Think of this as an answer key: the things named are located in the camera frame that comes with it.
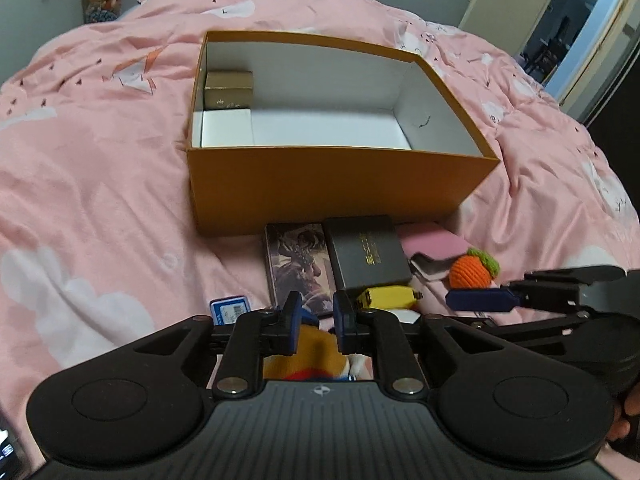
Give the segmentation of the person's right hand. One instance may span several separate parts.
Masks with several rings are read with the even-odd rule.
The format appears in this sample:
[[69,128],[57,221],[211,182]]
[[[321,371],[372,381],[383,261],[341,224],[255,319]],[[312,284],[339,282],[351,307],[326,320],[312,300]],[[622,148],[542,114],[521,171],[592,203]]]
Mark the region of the person's right hand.
[[616,405],[614,422],[608,432],[608,440],[626,438],[631,432],[631,419],[640,412],[640,386],[635,385],[626,396],[622,405]]

